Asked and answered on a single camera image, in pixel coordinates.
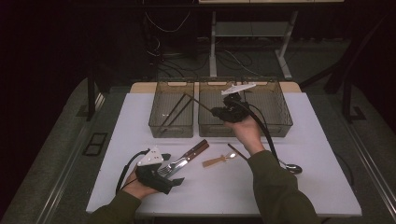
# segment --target person's left hand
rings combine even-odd
[[[126,179],[124,183],[124,187],[122,187],[121,190],[135,196],[136,198],[142,200],[145,197],[149,196],[150,194],[153,193],[158,193],[158,190],[152,189],[151,187],[147,187],[146,185],[143,185],[142,183],[139,182],[137,179],[136,173],[134,172],[136,170],[136,167],[134,170],[129,174],[128,178]]]

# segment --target tabletop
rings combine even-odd
[[[97,176],[87,212],[108,204],[115,195],[123,166],[138,151],[158,146],[162,153],[180,157],[203,138],[194,117],[193,138],[153,138],[148,122],[155,83],[138,83],[127,94],[111,137],[101,170]],[[297,175],[299,190],[314,205],[320,217],[361,216],[361,207],[348,185],[315,112],[305,93],[299,89],[284,93],[293,126],[284,138],[273,138],[278,157],[303,167]],[[149,217],[256,217],[260,213],[254,200],[252,173],[241,157],[204,168],[203,161],[231,151],[227,144],[248,153],[234,137],[206,137],[209,148],[188,163],[172,178],[185,177],[181,186],[168,195],[148,196],[136,211]]]

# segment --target green sleeve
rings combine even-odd
[[[110,204],[98,208],[91,214],[88,223],[131,223],[134,219],[134,212],[140,204],[139,199],[120,190]]]
[[[314,206],[298,190],[297,178],[281,168],[270,151],[258,152],[247,162],[264,223],[319,223]]]

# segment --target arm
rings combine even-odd
[[[134,212],[140,206],[141,201],[148,195],[157,192],[157,190],[140,183],[136,179],[134,170],[125,183],[110,204],[98,208],[91,214],[88,220],[89,224],[131,223],[134,219]]]
[[[282,169],[270,151],[262,145],[260,130],[252,117],[225,126],[249,152],[253,190],[264,223],[319,223],[309,199],[298,190],[297,178]]]

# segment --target hand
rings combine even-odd
[[[136,198],[142,200],[145,197],[149,196],[150,194],[153,193],[158,193],[158,190],[152,189],[150,187],[147,187],[146,185],[143,185],[142,183],[139,182],[137,179],[136,173],[134,172],[136,170],[136,167],[134,170],[129,174],[128,178],[126,178],[124,187],[121,189]]]
[[[246,117],[241,122],[231,123],[226,121],[224,126],[233,129],[236,138],[244,145],[250,156],[265,150],[262,145],[259,125],[251,116]]]

